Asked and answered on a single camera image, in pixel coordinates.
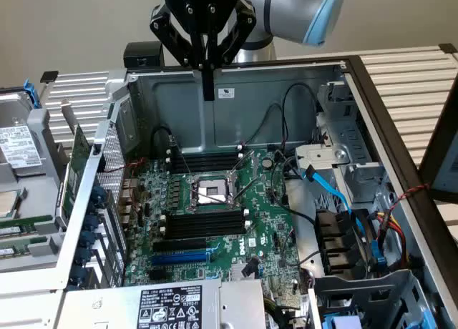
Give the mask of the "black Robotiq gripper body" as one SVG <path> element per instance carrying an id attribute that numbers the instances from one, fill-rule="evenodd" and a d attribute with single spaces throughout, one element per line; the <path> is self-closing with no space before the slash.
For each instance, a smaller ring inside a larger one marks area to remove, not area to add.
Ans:
<path id="1" fill-rule="evenodd" d="M 219 34 L 238 0 L 165 0 L 186 33 Z"/>

